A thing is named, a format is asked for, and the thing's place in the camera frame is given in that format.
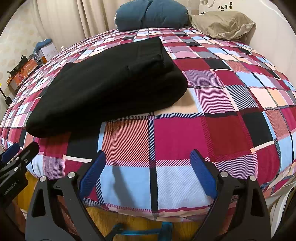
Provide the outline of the black pants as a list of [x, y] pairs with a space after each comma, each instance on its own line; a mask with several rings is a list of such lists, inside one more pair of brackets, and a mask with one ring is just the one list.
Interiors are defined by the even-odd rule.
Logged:
[[160, 38], [118, 45], [68, 63], [30, 114], [26, 130], [47, 138], [176, 103], [188, 81]]

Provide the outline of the orange black box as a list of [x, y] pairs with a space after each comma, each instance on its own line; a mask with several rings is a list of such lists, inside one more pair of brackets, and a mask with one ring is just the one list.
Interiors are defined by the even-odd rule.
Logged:
[[7, 84], [10, 90], [17, 93], [22, 85], [22, 82], [30, 76], [38, 67], [36, 60], [30, 56], [29, 59], [26, 56], [21, 56], [20, 62], [17, 66], [9, 72], [9, 78]]

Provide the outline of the checkered pink red bedspread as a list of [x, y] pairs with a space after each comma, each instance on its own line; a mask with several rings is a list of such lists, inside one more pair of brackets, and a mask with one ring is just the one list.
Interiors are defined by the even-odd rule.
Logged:
[[[188, 80], [173, 106], [93, 126], [78, 125], [89, 138], [36, 138], [25, 123], [67, 63], [111, 47], [159, 37]], [[193, 220], [209, 210], [190, 164], [198, 150], [220, 171], [253, 175], [269, 200], [295, 183], [295, 88], [257, 51], [236, 41], [214, 40], [197, 30], [110, 30], [62, 50], [31, 75], [1, 119], [1, 147], [31, 142], [39, 154], [28, 165], [36, 177], [63, 177], [104, 151], [106, 166], [88, 206], [154, 220]]]

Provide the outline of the white box with blue cloth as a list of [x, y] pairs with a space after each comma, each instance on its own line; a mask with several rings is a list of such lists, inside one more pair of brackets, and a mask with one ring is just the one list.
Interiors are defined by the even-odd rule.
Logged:
[[52, 39], [46, 39], [36, 44], [33, 53], [37, 54], [43, 63], [47, 63], [58, 54], [58, 50]]

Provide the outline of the cream curtain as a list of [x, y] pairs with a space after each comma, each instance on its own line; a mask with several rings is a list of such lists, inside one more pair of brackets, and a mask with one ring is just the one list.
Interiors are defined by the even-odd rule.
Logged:
[[127, 1], [29, 1], [39, 34], [42, 39], [52, 39], [57, 49], [115, 29], [116, 10], [125, 3]]

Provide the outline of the white ornate headboard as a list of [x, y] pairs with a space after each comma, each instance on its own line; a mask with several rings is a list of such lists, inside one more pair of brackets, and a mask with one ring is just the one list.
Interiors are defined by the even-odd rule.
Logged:
[[245, 37], [250, 45], [295, 84], [295, 33], [272, 1], [206, 1], [199, 12], [239, 11], [255, 22]]

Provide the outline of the teal blue pillow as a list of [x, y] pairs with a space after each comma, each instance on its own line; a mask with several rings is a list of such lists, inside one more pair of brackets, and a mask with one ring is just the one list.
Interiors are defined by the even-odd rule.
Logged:
[[177, 1], [130, 1], [122, 4], [114, 23], [120, 32], [144, 28], [180, 28], [189, 19], [188, 10]]

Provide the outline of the beige pillow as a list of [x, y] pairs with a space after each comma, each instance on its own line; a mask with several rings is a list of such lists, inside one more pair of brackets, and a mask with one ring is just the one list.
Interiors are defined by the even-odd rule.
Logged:
[[239, 11], [207, 11], [189, 16], [190, 23], [213, 39], [236, 40], [249, 33], [255, 22]]

